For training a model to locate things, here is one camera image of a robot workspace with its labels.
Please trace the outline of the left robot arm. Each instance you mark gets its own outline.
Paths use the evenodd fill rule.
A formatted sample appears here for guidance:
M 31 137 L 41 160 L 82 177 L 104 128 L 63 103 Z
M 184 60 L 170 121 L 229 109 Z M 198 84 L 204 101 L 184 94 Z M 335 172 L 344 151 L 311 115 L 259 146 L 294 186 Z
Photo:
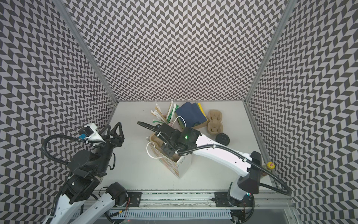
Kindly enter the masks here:
M 52 156 L 48 151 L 48 143 L 53 139 L 66 139 L 94 147 L 93 151 L 78 151 L 70 161 L 61 160 Z M 113 169 L 111 160 L 115 160 L 113 150 L 121 147 L 125 141 L 121 122 L 114 128 L 105 126 L 98 131 L 95 124 L 86 125 L 79 133 L 79 137 L 70 137 L 64 134 L 54 134 L 46 138 L 42 144 L 42 153 L 51 161 L 65 165 L 70 175 L 62 185 L 54 199 L 50 214 L 45 218 L 45 224 L 68 224 L 71 218 L 85 202 L 94 195 L 94 190 L 100 184 L 100 179 L 107 174 L 107 169 Z M 109 211 L 119 206 L 126 211 L 130 204 L 127 190 L 119 183 L 113 183 L 106 188 L 101 197 L 77 217 L 74 224 L 93 224 L 102 215 L 111 223 L 115 223 L 109 216 Z

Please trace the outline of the black cup lid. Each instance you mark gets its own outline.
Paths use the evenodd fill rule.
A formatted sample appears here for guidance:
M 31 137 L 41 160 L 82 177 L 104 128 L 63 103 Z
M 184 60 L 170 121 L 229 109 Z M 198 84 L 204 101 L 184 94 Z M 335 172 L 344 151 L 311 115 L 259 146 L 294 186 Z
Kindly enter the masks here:
M 224 146 L 228 146 L 230 144 L 230 138 L 225 133 L 219 133 L 218 135 L 216 135 L 215 141 L 217 143 L 224 145 Z

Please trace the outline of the pulp cup carrier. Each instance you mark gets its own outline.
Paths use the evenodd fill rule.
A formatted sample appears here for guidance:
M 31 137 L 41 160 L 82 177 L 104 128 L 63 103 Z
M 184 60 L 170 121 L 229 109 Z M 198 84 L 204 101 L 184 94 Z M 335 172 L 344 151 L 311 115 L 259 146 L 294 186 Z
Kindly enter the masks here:
M 164 145 L 164 142 L 155 133 L 150 136 L 150 141 L 154 143 L 156 148 L 161 148 Z

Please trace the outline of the cartoon animal paper bag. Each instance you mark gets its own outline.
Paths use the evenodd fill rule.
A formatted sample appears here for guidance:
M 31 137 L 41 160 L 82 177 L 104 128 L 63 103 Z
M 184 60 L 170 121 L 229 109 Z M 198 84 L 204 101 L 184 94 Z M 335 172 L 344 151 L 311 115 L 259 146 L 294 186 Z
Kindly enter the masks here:
M 156 135 L 159 132 L 156 132 L 158 128 L 156 126 L 146 124 L 145 128 L 153 131 Z M 175 154 L 172 159 L 168 158 L 162 151 L 161 148 L 156 148 L 154 143 L 150 141 L 150 136 L 146 138 L 148 144 L 146 146 L 146 151 L 152 159 L 159 160 L 168 170 L 170 170 L 177 178 L 182 178 L 183 175 L 189 170 L 192 164 L 192 155 L 178 155 Z

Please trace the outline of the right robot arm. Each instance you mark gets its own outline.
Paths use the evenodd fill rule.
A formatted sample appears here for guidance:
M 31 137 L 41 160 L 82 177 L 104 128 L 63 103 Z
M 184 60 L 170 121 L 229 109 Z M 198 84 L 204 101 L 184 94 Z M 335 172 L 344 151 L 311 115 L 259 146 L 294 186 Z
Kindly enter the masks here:
M 276 175 L 261 166 L 262 156 L 259 152 L 251 154 L 233 150 L 215 142 L 200 131 L 191 127 L 179 131 L 167 124 L 153 126 L 142 121 L 141 127 L 153 131 L 157 138 L 164 142 L 162 147 L 166 156 L 175 154 L 184 156 L 194 154 L 209 158 L 237 174 L 230 184 L 227 199 L 230 203 L 243 203 L 246 198 L 259 193 L 260 187 L 265 187 L 277 193 L 290 196 L 290 187 Z

